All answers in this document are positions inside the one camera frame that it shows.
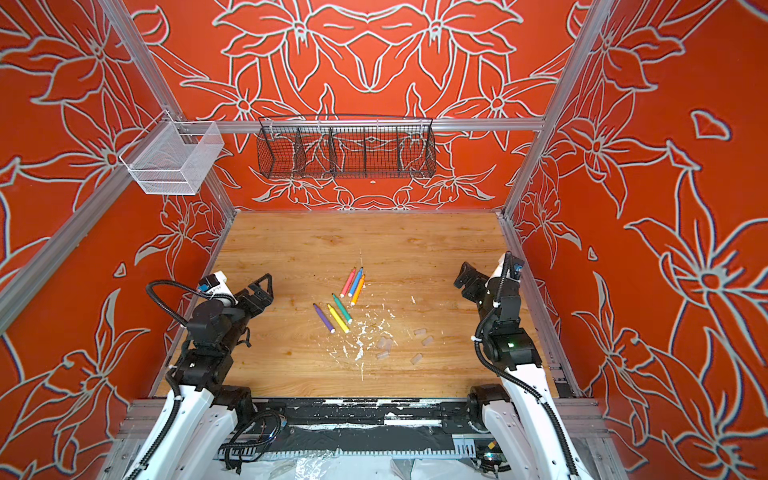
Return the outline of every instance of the black wire basket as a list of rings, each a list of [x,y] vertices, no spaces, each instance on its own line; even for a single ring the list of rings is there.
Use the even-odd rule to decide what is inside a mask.
[[[301,120],[302,126],[290,126]],[[317,125],[306,125],[306,121]],[[429,178],[429,118],[303,115],[259,118],[259,173],[266,178]]]

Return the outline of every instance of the yellow marker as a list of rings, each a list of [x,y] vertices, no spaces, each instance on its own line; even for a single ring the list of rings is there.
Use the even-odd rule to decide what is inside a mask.
[[[330,303],[328,305],[328,311],[331,312],[331,315],[333,316],[333,319],[336,321],[336,323],[339,324],[342,330],[344,330],[344,333],[349,333],[349,327],[346,325],[346,322],[341,319],[338,313],[333,309]]]
[[[357,303],[357,297],[360,296],[360,292],[362,292],[362,286],[365,284],[365,282],[366,282],[366,275],[363,274],[362,277],[360,278],[360,283],[357,285],[357,290],[355,290],[355,296],[352,297],[352,301],[349,302],[349,305],[354,306],[355,303]]]

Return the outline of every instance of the wiring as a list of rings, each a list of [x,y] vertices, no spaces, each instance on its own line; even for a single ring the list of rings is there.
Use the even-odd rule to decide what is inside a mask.
[[[275,426],[272,428],[272,431],[270,434],[263,439],[264,437],[264,430],[266,429],[266,421],[268,418],[274,418],[275,419]],[[237,442],[238,438],[250,431],[257,422],[261,421],[261,433],[257,437],[256,440],[246,440],[245,442]],[[258,462],[259,459],[266,453],[266,451],[269,449],[272,442],[275,441],[277,436],[280,434],[280,432],[283,431],[283,428],[285,428],[285,425],[287,424],[287,421],[285,417],[283,417],[281,414],[274,410],[265,410],[263,412],[257,413],[250,423],[247,423],[243,426],[241,426],[238,430],[235,431],[234,435],[232,435],[232,439],[223,444],[220,448],[220,450],[224,450],[224,464],[227,467],[227,470],[234,469],[236,473],[239,475],[242,468],[243,463],[251,463],[251,462]],[[243,449],[246,449],[248,447],[260,447],[263,446],[264,450],[262,450],[259,455],[254,460],[243,460],[242,459],[242,451]],[[237,460],[233,460],[230,455],[233,450],[237,450],[236,452],[239,455],[239,458]]]
[[[182,325],[183,327],[187,326],[187,321],[182,317],[182,315],[179,314],[176,310],[170,308],[158,295],[155,293],[154,288],[159,285],[168,285],[168,286],[175,286],[176,288],[180,288],[184,290],[185,292],[192,293],[193,295],[197,295],[199,297],[202,297],[206,300],[212,300],[212,299],[224,299],[229,300],[231,302],[231,305],[234,306],[235,303],[237,303],[237,300],[234,296],[228,294],[228,293],[205,293],[201,292],[199,290],[196,290],[194,288],[191,288],[189,286],[184,285],[183,283],[178,283],[173,280],[155,280],[154,282],[150,282],[147,287],[145,288],[147,291],[147,295],[152,299],[153,302],[157,304],[165,313],[171,316],[174,320],[176,320],[177,323]]]
[[[163,428],[160,430],[157,438],[154,440],[154,442],[152,442],[152,445],[147,450],[147,453],[141,457],[138,466],[134,468],[134,470],[128,476],[125,477],[125,480],[135,480],[140,473],[147,469],[149,466],[149,461],[152,459],[152,455],[154,455],[157,449],[160,448],[160,444],[163,442],[165,436],[170,431],[171,426],[174,424],[174,420],[176,420],[176,415],[179,413],[181,402],[184,400],[184,398],[181,396],[181,388],[179,387],[179,384],[176,383],[174,377],[170,374],[170,370],[165,372],[165,381],[168,382],[170,389],[174,392],[174,406],[170,409],[168,420],[165,421],[165,425],[163,425]]]
[[[502,286],[504,285],[505,278],[508,275],[509,270],[511,269],[511,257],[512,257],[511,252],[507,252],[504,255],[504,263],[502,264],[502,278],[499,281],[498,290],[495,297],[497,299],[501,298]],[[485,329],[486,323],[488,323],[488,321],[490,321],[493,315],[495,313],[498,313],[498,311],[499,311],[499,307],[491,308],[488,311],[488,313],[485,315],[485,317],[480,321],[480,323],[478,323],[477,329],[475,330],[475,338],[473,339],[475,343],[475,354],[477,355],[478,360],[480,360],[480,363],[486,369],[491,370],[496,375],[520,387],[523,391],[532,395],[538,401],[539,405],[541,405],[541,407],[547,413],[547,417],[549,417],[549,421],[551,422],[552,427],[554,428],[554,433],[558,437],[558,443],[560,443],[560,448],[563,452],[563,456],[565,457],[565,464],[568,467],[568,471],[571,473],[571,475],[575,475],[578,477],[578,471],[576,469],[576,464],[574,463],[574,457],[573,457],[573,454],[571,453],[571,448],[568,446],[568,439],[566,438],[563,427],[560,424],[560,421],[558,420],[557,415],[555,415],[554,410],[552,409],[552,406],[549,404],[549,402],[542,401],[543,395],[539,393],[535,388],[527,384],[526,382],[523,382],[522,380],[515,378],[514,376],[505,372],[504,370],[499,369],[493,363],[490,363],[488,359],[485,358],[485,356],[482,353],[482,350],[480,349],[481,341],[478,341],[478,339],[480,338],[480,335],[482,335],[483,330]]]

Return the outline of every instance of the pink marker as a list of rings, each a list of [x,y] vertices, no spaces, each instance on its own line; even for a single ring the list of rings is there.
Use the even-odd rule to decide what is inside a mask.
[[[344,288],[341,290],[341,295],[339,296],[345,296],[347,292],[349,291],[349,287],[352,285],[352,280],[355,279],[355,273],[357,273],[357,269],[353,268],[352,272],[349,274],[349,278],[346,279],[346,283],[344,283]]]

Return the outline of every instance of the marker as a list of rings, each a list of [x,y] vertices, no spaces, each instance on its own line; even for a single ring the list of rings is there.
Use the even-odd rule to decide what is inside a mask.
[[[349,278],[346,279],[346,283],[344,283],[344,288],[341,289],[341,296],[345,296],[346,293],[349,291],[349,288],[352,286],[352,280],[355,279],[355,272],[357,272],[357,269],[353,268],[352,272],[349,273]]]
[[[344,315],[344,318],[346,318],[347,323],[352,323],[352,317],[349,316],[349,312],[346,311],[346,308],[344,308],[344,305],[341,303],[341,300],[339,300],[339,297],[336,296],[335,293],[331,293],[333,295],[333,301],[336,302],[336,306],[339,307],[339,311],[342,315]]]
[[[328,303],[328,311],[331,312],[331,315],[333,315],[333,318],[336,320],[336,323],[339,324],[342,330],[344,330],[344,333],[349,333],[349,327],[344,323],[344,320],[341,319],[338,313],[333,309],[330,303]]]
[[[360,279],[362,278],[362,267],[360,267],[360,270],[357,270],[357,276],[355,276],[354,281],[352,282],[352,286],[347,291],[347,296],[352,296],[357,291],[357,285],[360,283]]]
[[[362,292],[362,286],[366,283],[366,276],[363,275],[360,279],[360,284],[357,286],[357,290],[355,290],[355,296],[352,297],[352,302],[349,303],[349,305],[355,306],[355,303],[357,303],[357,297],[360,296],[360,292]]]
[[[335,333],[336,329],[333,328],[333,325],[331,325],[331,322],[328,321],[328,317],[325,315],[325,313],[323,313],[323,311],[320,309],[320,307],[318,307],[315,303],[313,303],[312,306],[315,307],[315,311],[317,312],[317,315],[320,317],[320,319],[323,321],[323,323],[326,324],[326,326],[328,327],[328,330],[331,333]]]

